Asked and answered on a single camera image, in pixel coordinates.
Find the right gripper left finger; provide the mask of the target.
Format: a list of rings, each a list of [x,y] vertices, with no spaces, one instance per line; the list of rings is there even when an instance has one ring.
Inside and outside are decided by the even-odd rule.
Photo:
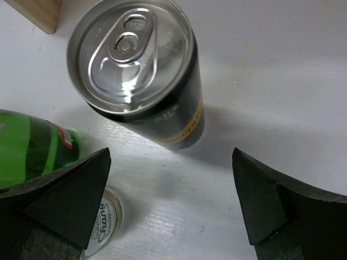
[[[1,259],[79,259],[111,167],[108,148],[1,189]]]

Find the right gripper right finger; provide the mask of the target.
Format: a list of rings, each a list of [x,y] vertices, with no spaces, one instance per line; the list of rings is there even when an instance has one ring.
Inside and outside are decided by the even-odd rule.
[[[292,178],[238,148],[232,168],[258,259],[346,259],[346,196]]]

